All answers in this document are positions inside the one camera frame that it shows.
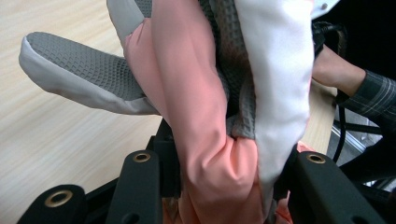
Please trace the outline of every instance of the white fabric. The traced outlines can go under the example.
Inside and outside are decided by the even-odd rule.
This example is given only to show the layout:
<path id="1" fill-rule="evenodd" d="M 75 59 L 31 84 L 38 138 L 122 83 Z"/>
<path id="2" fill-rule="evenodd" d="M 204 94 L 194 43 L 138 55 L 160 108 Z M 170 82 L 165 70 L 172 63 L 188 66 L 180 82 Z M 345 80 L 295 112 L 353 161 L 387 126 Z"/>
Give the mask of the white fabric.
<path id="1" fill-rule="evenodd" d="M 312 9 L 311 19 L 323 16 L 328 13 L 332 8 L 337 5 L 340 0 L 315 0 L 314 8 Z"/>
<path id="2" fill-rule="evenodd" d="M 308 0 L 235 0 L 256 93 L 255 134 L 264 210 L 309 117 L 314 49 Z"/>
<path id="3" fill-rule="evenodd" d="M 26 37 L 22 40 L 20 65 L 35 84 L 52 92 L 92 108 L 100 108 L 119 114 L 158 114 L 146 97 L 124 101 L 113 93 L 70 73 L 37 54 Z"/>

